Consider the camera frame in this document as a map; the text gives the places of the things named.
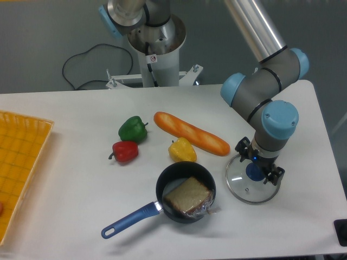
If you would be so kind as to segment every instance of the red bell pepper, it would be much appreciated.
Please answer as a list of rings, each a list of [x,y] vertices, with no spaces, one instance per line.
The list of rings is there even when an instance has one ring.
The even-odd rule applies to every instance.
[[[139,154],[137,143],[133,141],[116,142],[112,146],[112,150],[113,153],[111,153],[111,155],[108,157],[109,160],[111,160],[112,156],[114,156],[114,158],[120,163],[131,161]]]

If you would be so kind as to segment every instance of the black cable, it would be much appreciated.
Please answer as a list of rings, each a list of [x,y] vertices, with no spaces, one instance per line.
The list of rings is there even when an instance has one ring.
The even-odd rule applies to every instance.
[[[111,45],[111,44],[107,44],[107,43],[100,43],[100,44],[97,44],[97,45],[91,47],[89,50],[85,51],[84,53],[78,53],[78,54],[75,54],[75,55],[71,56],[71,57],[68,58],[68,59],[66,60],[66,62],[64,63],[63,68],[62,68],[62,75],[63,75],[63,78],[67,81],[67,83],[70,84],[71,87],[73,87],[74,90],[86,90],[86,89],[83,89],[82,87],[85,86],[85,85],[87,85],[87,84],[89,84],[89,83],[92,83],[92,82],[108,82],[107,80],[90,80],[90,81],[87,81],[87,82],[83,83],[82,85],[80,85],[79,87],[76,88],[76,87],[65,77],[65,74],[64,74],[65,65],[68,63],[69,60],[71,60],[72,58],[74,58],[74,57],[76,57],[76,56],[83,55],[83,54],[87,54],[88,52],[90,52],[91,50],[93,50],[93,49],[95,49],[95,48],[97,48],[97,47],[99,47],[99,46],[107,46],[107,47],[112,47],[112,48],[121,49],[121,50],[123,50],[123,51],[126,51],[126,52],[129,54],[130,59],[131,59],[130,69],[129,69],[129,71],[127,72],[126,75],[129,75],[129,73],[131,72],[132,67],[133,67],[133,65],[134,65],[134,62],[133,62],[133,58],[132,58],[131,53],[130,53],[127,49],[124,49],[124,48],[119,47],[119,46],[114,46],[114,45]]]
[[[149,56],[149,47],[150,47],[150,44],[149,44],[148,42],[146,42],[145,44],[146,44],[145,55],[146,55],[146,56]],[[147,61],[147,68],[148,68],[148,71],[151,73],[154,86],[155,86],[155,87],[159,87],[158,82],[157,82],[157,80],[156,80],[156,77],[154,76],[154,73],[153,73],[152,65],[151,65],[151,63],[149,63],[148,61]]]

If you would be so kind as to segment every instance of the black saucepan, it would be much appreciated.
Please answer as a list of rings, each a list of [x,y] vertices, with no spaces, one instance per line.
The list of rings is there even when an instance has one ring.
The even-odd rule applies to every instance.
[[[172,189],[174,189],[190,177],[195,177],[198,181],[200,181],[210,191],[213,192],[213,203],[216,197],[216,184],[210,172],[202,165],[195,162],[176,162],[168,166],[160,174],[157,180],[157,201],[153,201],[141,207],[137,211],[104,228],[101,231],[102,237],[105,239],[113,237],[119,232],[139,222],[140,220],[158,215],[161,211],[164,211],[164,213],[169,218],[179,223],[193,223],[200,220],[203,217],[203,214],[197,217],[185,216],[184,214],[182,214],[182,212],[175,210],[163,201],[164,196],[168,192],[170,192]]]

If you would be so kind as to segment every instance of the cable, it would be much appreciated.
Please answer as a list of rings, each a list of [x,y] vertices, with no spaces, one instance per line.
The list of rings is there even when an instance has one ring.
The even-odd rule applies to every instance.
[[[76,88],[76,87],[65,77],[65,74],[64,74],[65,65],[68,63],[69,60],[71,60],[72,58],[74,58],[74,57],[76,57],[76,56],[83,55],[83,54],[87,54],[87,53],[89,53],[91,50],[93,50],[93,49],[95,49],[95,48],[97,48],[97,47],[99,47],[99,46],[107,46],[107,47],[112,47],[112,48],[121,49],[121,50],[123,50],[123,51],[126,51],[126,52],[129,54],[130,59],[131,59],[130,69],[129,69],[129,71],[127,72],[126,75],[129,75],[129,73],[131,72],[132,67],[133,67],[133,65],[134,65],[134,61],[133,61],[133,58],[132,58],[131,53],[130,53],[128,50],[126,50],[126,49],[124,49],[124,48],[122,48],[122,47],[119,47],[119,46],[114,46],[114,45],[107,44],[107,43],[100,43],[100,44],[97,44],[97,45],[91,47],[89,50],[85,51],[84,53],[78,53],[78,54],[75,54],[75,55],[71,56],[71,57],[68,58],[68,59],[66,60],[66,62],[64,63],[63,68],[62,68],[62,75],[63,75],[63,78],[67,81],[67,83],[69,83],[69,85],[70,85],[71,87],[73,87],[74,90],[86,90],[86,89],[83,89],[82,87],[85,86],[85,85],[87,85],[87,84],[89,84],[89,83],[92,83],[92,82],[106,82],[106,83],[108,82],[107,80],[90,80],[90,81],[87,81],[87,82],[83,83],[82,85],[80,85],[79,87]]]
[[[146,51],[145,51],[145,55],[146,57],[149,56],[149,47],[150,47],[150,44],[148,42],[145,43],[146,44]],[[152,69],[152,65],[149,61],[147,61],[147,68],[148,68],[148,71],[151,73],[151,76],[152,76],[152,80],[153,80],[153,84],[155,87],[159,87],[158,85],[158,82],[156,80],[156,77],[154,76],[154,72],[153,72],[153,69]]]
[[[341,126],[343,125],[343,123],[345,123],[347,120],[347,112],[344,114],[343,117],[341,117],[341,119],[338,121],[338,123],[334,126],[334,128],[331,131],[332,135],[335,135],[336,132],[341,128]]]

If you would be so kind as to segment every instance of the bell pepper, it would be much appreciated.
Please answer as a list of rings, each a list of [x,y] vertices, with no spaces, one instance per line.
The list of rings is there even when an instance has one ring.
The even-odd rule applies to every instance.
[[[180,137],[176,142],[172,141],[169,147],[169,155],[175,161],[196,161],[196,153],[190,142]]]
[[[112,146],[112,150],[113,153],[111,153],[108,159],[111,160],[114,156],[114,158],[120,163],[131,161],[139,154],[137,143],[133,141],[116,142]]]
[[[147,137],[146,125],[139,116],[132,116],[120,127],[118,135],[122,141],[140,143]]]

